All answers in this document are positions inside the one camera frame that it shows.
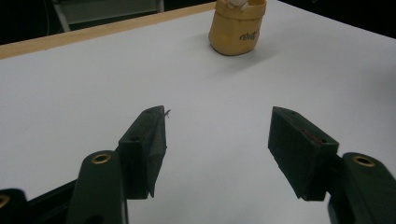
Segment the wooden table edge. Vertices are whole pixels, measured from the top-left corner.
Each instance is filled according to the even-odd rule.
[[[133,30],[135,28],[148,26],[163,21],[170,21],[196,13],[205,12],[215,8],[215,2],[206,3],[194,7],[184,7],[177,10],[166,11],[163,13],[148,15],[145,17],[135,18],[127,21],[118,21],[100,26],[94,26],[87,29],[77,30],[59,35],[49,35],[36,39],[15,42],[0,46],[0,59],[15,57],[22,54],[32,53],[45,49],[52,49],[63,45],[76,43],[104,35]]]

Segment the brass screw insert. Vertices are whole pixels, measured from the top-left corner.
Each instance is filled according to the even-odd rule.
[[[99,154],[92,158],[91,162],[94,164],[102,164],[108,162],[111,159],[111,156],[108,154]]]
[[[352,158],[352,160],[354,162],[356,162],[357,164],[362,165],[362,166],[367,166],[367,167],[374,167],[375,166],[375,163],[371,159],[369,159],[367,157],[355,156],[355,157]]]
[[[0,208],[6,206],[6,204],[9,202],[9,196],[5,194],[0,194]]]

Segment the tan container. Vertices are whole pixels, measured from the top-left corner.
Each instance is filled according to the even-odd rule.
[[[231,7],[218,0],[209,32],[210,45],[225,55],[238,55],[254,49],[260,35],[266,0],[248,0],[248,5]]]

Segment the black bracket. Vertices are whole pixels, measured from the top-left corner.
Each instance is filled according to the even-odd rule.
[[[154,196],[166,152],[162,105],[143,111],[115,151],[92,153],[78,179],[29,202],[20,189],[0,190],[0,223],[126,224],[127,199]]]
[[[360,153],[340,158],[339,144],[299,113],[274,107],[268,148],[298,198],[332,197],[332,224],[395,224],[396,181],[378,160]]]

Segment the table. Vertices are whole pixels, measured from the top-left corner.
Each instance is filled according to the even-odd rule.
[[[226,57],[207,40],[213,7],[0,47],[0,189],[32,199],[75,179],[155,105],[171,109],[168,151],[130,223],[330,223],[267,149],[274,105],[396,174],[394,39],[270,0],[257,47]]]

